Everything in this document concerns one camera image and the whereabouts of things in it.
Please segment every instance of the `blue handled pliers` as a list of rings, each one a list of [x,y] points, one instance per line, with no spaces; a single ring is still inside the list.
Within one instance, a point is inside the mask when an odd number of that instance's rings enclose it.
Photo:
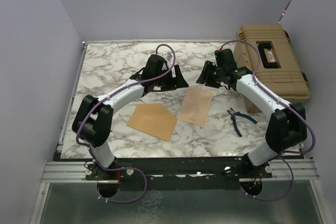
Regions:
[[[241,132],[239,131],[238,129],[238,126],[237,126],[237,121],[236,121],[236,117],[235,116],[240,116],[242,118],[246,118],[246,119],[249,119],[251,122],[253,122],[254,124],[257,124],[257,121],[254,120],[252,117],[250,117],[249,115],[245,115],[245,114],[242,114],[240,113],[239,111],[236,112],[234,111],[232,108],[230,108],[230,110],[227,111],[230,115],[231,115],[231,120],[233,122],[233,126],[235,128],[235,131],[237,132],[238,136],[242,136]]]

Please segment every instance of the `toolbox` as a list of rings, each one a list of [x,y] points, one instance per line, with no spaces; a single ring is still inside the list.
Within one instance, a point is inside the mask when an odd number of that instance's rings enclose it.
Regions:
[[[299,67],[290,38],[280,24],[246,24],[239,27],[236,37],[250,42],[261,55],[256,77],[275,94],[295,104],[309,99],[308,79]],[[234,58],[238,67],[254,71],[258,55],[247,44],[237,43]],[[244,97],[246,110],[258,113],[260,110]]]

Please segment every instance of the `cardboard sheet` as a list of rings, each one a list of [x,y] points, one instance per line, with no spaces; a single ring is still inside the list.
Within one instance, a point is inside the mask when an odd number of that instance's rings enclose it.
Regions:
[[[185,93],[178,120],[205,127],[213,91],[190,87]]]
[[[127,126],[169,141],[177,122],[177,117],[159,103],[138,104]]]

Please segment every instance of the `lavender wall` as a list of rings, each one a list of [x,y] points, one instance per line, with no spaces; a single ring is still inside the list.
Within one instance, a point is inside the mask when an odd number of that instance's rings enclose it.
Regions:
[[[289,0],[61,0],[84,40],[230,39],[274,23]]]
[[[310,82],[311,98],[306,104],[306,109],[307,119],[317,136],[313,156],[334,220],[336,220],[335,13],[335,0],[293,0],[281,21],[291,37],[296,57]]]
[[[0,222],[28,223],[82,45],[60,0],[0,6]]]

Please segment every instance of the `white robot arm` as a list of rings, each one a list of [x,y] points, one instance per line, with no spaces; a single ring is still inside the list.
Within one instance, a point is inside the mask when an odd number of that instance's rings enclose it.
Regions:
[[[174,66],[175,77],[173,77],[172,72],[169,72],[159,79],[134,85],[144,80],[155,79],[155,77],[165,73],[167,69],[167,61],[162,56],[151,55],[146,66],[132,75],[122,86],[97,98],[87,95],[82,100],[75,120],[73,121],[72,130],[77,133],[88,113],[94,106],[101,103],[93,112],[93,114],[98,114],[97,118],[94,119],[90,116],[86,120],[80,131],[80,138],[86,141],[84,145],[90,147],[90,151],[94,157],[104,167],[109,167],[115,160],[115,156],[108,145],[107,138],[110,135],[113,115],[117,111],[128,103],[145,96],[149,92],[162,92],[189,87],[178,65]]]
[[[243,157],[246,169],[253,169],[255,166],[268,162],[289,147],[295,146],[307,138],[306,125],[284,106],[291,107],[305,119],[306,113],[301,104],[291,104],[259,82],[258,85],[263,88],[262,90],[255,84],[249,69],[237,67],[230,49],[215,51],[215,57],[216,65],[206,61],[197,83],[213,88],[221,87],[221,83],[228,85],[246,96],[260,108],[269,120],[266,141]],[[277,101],[271,99],[269,95],[277,98]]]

